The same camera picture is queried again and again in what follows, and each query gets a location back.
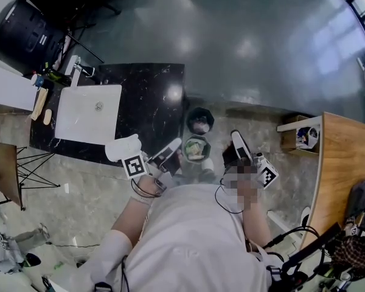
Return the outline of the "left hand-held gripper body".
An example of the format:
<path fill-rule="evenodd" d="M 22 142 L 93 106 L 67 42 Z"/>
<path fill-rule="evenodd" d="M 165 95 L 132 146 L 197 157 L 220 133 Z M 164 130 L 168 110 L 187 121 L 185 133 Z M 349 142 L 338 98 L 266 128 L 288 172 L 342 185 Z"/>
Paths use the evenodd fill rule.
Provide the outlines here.
<path fill-rule="evenodd" d="M 154 178 L 161 177 L 169 170 L 164 165 L 165 158 L 161 155 L 149 156 L 144 152 L 122 159 L 122 165 L 128 179 L 148 175 Z"/>

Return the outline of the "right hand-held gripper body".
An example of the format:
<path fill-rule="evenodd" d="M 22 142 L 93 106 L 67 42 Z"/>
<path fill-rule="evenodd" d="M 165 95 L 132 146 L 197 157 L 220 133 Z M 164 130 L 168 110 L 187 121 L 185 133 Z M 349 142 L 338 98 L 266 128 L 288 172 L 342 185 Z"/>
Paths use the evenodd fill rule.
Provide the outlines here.
<path fill-rule="evenodd" d="M 257 188 L 267 189 L 278 177 L 279 172 L 262 153 L 253 155 L 252 178 Z"/>

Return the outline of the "person's right forearm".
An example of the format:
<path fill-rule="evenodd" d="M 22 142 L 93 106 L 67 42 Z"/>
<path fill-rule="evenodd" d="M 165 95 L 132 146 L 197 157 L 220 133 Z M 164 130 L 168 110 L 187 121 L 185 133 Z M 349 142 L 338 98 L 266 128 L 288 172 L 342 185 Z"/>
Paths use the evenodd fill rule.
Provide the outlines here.
<path fill-rule="evenodd" d="M 264 248 L 273 239 L 260 202 L 252 203 L 243 210 L 242 222 L 248 252 L 257 252 L 258 247 Z"/>

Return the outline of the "full octagonal waste bin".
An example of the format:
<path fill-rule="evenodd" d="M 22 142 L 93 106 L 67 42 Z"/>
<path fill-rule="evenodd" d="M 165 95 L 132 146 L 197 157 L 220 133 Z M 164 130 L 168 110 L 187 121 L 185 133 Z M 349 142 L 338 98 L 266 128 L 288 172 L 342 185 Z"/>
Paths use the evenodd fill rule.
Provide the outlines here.
<path fill-rule="evenodd" d="M 182 146 L 182 154 L 186 161 L 200 164 L 210 156 L 211 145 L 204 136 L 191 135 Z"/>

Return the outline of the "black marble counter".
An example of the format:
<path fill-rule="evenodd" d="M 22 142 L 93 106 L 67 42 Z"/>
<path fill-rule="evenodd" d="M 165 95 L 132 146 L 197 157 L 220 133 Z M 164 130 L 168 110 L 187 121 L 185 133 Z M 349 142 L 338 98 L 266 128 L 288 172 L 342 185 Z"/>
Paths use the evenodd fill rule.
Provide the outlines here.
<path fill-rule="evenodd" d="M 183 132 L 184 65 L 127 63 L 98 66 L 110 84 L 122 85 L 116 137 L 138 134 L 142 151 L 153 156 Z M 55 122 L 39 117 L 30 126 L 32 148 L 99 164 L 111 165 L 102 145 L 57 139 Z"/>

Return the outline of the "white plastic bag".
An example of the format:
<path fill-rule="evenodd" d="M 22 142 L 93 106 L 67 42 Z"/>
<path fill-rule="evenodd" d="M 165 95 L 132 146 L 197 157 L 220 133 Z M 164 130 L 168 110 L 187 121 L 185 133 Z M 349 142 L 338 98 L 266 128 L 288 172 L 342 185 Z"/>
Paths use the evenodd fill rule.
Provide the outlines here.
<path fill-rule="evenodd" d="M 320 128 L 316 126 L 302 127 L 296 130 L 296 148 L 311 150 L 318 143 Z"/>

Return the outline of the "person's white shirt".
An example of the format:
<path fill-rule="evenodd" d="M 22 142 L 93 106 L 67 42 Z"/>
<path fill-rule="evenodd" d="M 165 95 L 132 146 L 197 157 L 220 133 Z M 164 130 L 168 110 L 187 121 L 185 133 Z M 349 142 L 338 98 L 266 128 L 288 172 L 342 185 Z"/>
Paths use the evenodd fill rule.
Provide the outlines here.
<path fill-rule="evenodd" d="M 268 292 L 281 259 L 248 252 L 235 198 L 215 184 L 167 189 L 150 206 L 135 246 L 110 230 L 70 279 L 69 292 Z"/>

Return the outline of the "black bag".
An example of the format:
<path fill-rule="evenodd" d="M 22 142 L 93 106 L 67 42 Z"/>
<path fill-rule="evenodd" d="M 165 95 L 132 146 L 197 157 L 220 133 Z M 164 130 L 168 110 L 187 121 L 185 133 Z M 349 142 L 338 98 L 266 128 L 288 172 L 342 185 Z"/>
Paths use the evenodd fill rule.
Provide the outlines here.
<path fill-rule="evenodd" d="M 356 183 L 350 190 L 345 219 L 356 218 L 365 210 L 365 180 Z"/>

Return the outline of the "chrome faucet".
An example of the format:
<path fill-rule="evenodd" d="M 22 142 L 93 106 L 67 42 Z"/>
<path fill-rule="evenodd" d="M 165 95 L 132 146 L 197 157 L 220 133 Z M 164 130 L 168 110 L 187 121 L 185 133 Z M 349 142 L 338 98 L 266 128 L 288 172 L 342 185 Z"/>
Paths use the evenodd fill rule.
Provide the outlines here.
<path fill-rule="evenodd" d="M 70 87 L 76 87 L 82 74 L 85 75 L 85 77 L 91 78 L 94 76 L 95 70 L 94 67 L 82 63 L 82 60 L 78 55 L 72 55 L 64 74 L 71 79 Z"/>

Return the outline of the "beige wooden board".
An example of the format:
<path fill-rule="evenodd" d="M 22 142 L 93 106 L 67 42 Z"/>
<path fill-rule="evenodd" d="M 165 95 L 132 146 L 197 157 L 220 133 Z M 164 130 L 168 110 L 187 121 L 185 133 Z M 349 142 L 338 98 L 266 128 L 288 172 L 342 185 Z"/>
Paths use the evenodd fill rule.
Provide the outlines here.
<path fill-rule="evenodd" d="M 48 93 L 49 93 L 49 90 L 48 89 L 41 88 L 39 90 L 39 94 L 38 94 L 38 97 L 36 99 L 36 102 L 35 102 L 35 105 L 34 105 L 32 114 L 30 115 L 30 118 L 32 120 L 37 120 L 37 118 L 40 116 L 40 114 L 41 114 L 41 112 L 43 110 L 45 101 L 47 99 Z"/>

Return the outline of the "brown checked fabric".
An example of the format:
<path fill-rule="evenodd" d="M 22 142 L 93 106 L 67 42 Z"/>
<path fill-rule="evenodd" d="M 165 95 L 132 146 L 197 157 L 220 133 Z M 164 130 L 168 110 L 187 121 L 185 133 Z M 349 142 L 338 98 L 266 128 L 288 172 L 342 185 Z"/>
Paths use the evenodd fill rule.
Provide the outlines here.
<path fill-rule="evenodd" d="M 354 280 L 365 278 L 365 237 L 345 237 L 332 256 L 334 267 L 350 268 Z"/>

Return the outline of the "green plastic item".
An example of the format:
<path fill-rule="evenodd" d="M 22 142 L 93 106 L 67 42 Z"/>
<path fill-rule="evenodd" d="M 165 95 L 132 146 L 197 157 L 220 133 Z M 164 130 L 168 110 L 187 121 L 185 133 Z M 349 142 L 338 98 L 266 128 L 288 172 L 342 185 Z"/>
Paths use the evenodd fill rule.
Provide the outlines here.
<path fill-rule="evenodd" d="M 65 82 L 65 76 L 63 74 L 61 74 L 60 72 L 52 69 L 52 68 L 47 68 L 45 69 L 45 74 L 53 81 L 57 82 L 57 83 L 64 83 Z"/>

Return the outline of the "black light stand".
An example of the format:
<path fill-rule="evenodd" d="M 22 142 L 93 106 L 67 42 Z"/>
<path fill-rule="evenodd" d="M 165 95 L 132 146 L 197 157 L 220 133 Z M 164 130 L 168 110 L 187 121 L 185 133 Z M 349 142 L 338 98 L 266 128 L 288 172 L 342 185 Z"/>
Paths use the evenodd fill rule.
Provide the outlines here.
<path fill-rule="evenodd" d="M 105 61 L 99 57 L 94 51 L 92 51 L 88 46 L 85 46 L 80 40 L 82 38 L 83 33 L 86 29 L 90 29 L 96 26 L 96 23 L 87 23 L 79 27 L 75 27 L 74 31 L 81 30 L 79 37 L 75 37 L 72 34 L 72 30 L 69 27 L 57 26 L 58 31 L 63 34 L 63 37 L 58 42 L 58 50 L 55 53 L 55 61 L 61 60 L 63 61 L 67 55 L 67 53 L 75 46 L 79 45 L 85 51 L 90 53 L 93 57 L 99 60 L 101 63 Z"/>

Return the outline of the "white and blue cup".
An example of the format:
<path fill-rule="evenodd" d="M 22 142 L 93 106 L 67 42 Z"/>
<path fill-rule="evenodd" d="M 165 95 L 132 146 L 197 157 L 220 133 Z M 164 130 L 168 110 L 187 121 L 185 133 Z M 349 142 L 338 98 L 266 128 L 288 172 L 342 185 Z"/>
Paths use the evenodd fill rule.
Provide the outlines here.
<path fill-rule="evenodd" d="M 44 77 L 40 74 L 34 73 L 30 79 L 32 86 L 36 87 L 37 90 L 41 89 L 44 85 Z"/>

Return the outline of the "black barrel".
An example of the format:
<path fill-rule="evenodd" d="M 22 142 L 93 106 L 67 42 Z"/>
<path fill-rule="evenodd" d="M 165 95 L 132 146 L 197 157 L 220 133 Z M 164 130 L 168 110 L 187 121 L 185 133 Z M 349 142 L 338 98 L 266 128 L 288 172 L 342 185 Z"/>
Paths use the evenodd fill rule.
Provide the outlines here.
<path fill-rule="evenodd" d="M 22 74 L 51 68 L 64 41 L 64 32 L 26 0 L 13 0 L 0 13 L 0 60 Z"/>

